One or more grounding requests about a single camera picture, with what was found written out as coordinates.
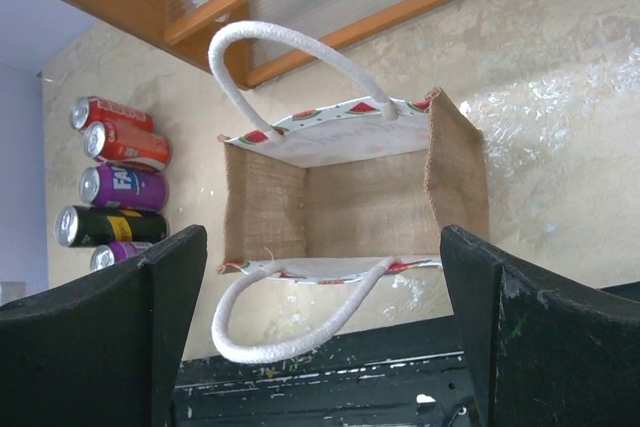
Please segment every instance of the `burlap fabric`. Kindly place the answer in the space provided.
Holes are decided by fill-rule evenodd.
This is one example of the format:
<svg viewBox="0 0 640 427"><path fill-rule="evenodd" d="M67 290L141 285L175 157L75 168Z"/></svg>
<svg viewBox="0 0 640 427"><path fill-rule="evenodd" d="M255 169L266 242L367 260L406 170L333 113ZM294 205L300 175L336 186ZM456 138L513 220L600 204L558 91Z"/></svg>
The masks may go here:
<svg viewBox="0 0 640 427"><path fill-rule="evenodd" d="M457 224L488 239L483 137L442 91L425 150L300 168L225 144L228 200L220 273L246 260L438 255Z"/></svg>

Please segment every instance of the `soda can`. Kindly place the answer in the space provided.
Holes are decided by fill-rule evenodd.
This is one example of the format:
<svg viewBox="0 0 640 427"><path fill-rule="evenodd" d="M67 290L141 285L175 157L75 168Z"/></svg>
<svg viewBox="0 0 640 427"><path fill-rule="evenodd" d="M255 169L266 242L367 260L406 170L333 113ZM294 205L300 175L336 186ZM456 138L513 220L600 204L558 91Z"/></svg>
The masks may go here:
<svg viewBox="0 0 640 427"><path fill-rule="evenodd" d="M169 163L167 139L123 122L94 122L84 133L84 152L98 162L128 165L152 172Z"/></svg>
<svg viewBox="0 0 640 427"><path fill-rule="evenodd" d="M113 241L151 242L169 235L169 224L156 212L85 207L63 207L54 225L63 247L97 247Z"/></svg>
<svg viewBox="0 0 640 427"><path fill-rule="evenodd" d="M102 164L80 176L80 200L95 207L160 211L167 202L167 182L160 174Z"/></svg>
<svg viewBox="0 0 640 427"><path fill-rule="evenodd" d="M93 252L89 268L91 272L110 267L116 262L128 259L147 250L153 244L150 242L110 242L101 245Z"/></svg>
<svg viewBox="0 0 640 427"><path fill-rule="evenodd" d="M153 118L137 109L91 95L79 97L71 105L69 123L73 130L84 132L96 121L124 121L140 130L153 132Z"/></svg>

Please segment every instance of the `beige marble surface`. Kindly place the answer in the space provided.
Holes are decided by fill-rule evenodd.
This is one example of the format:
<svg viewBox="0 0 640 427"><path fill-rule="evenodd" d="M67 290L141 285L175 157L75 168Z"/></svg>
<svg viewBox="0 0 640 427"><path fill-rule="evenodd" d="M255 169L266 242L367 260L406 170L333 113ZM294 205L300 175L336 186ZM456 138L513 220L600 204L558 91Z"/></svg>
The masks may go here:
<svg viewBox="0 0 640 427"><path fill-rule="evenodd" d="M492 240L593 286L640 278L638 0L461 0L346 53L394 97L443 86L486 135ZM70 103L97 94L151 112L174 146L165 213L174 231L206 226L209 261L186 358L214 354L210 322L235 275L219 276L225 177L220 133L249 127L214 79L104 24L44 70L47 215L77 203L91 164L70 131ZM357 97L314 63L249 92L268 120ZM49 236L52 286L88 273L91 249ZM237 304L232 336L283 339L317 325L353 286L258 284ZM449 314L443 274L384 278L345 331Z"/></svg>

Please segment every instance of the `purple can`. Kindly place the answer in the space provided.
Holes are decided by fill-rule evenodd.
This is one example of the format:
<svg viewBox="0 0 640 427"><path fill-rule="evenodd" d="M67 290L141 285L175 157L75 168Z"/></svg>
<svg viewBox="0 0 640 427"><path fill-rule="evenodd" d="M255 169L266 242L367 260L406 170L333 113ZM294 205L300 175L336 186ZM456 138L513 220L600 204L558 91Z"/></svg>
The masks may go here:
<svg viewBox="0 0 640 427"><path fill-rule="evenodd" d="M78 190L83 202L96 207L155 212L167 203L169 192L160 174L107 164L86 169Z"/></svg>
<svg viewBox="0 0 640 427"><path fill-rule="evenodd" d="M147 250L153 244L150 242L110 242L101 245L93 251L89 268L91 272L109 267L116 262L128 259L140 252Z"/></svg>

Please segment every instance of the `black can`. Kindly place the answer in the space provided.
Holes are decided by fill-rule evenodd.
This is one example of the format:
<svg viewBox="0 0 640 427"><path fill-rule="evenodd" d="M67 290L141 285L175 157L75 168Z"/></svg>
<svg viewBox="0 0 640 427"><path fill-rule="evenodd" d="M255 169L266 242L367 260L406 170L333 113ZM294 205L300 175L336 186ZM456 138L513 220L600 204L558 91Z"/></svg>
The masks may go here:
<svg viewBox="0 0 640 427"><path fill-rule="evenodd" d="M160 242L169 235L169 224L156 212L69 205L54 227L63 247L97 247L113 241Z"/></svg>

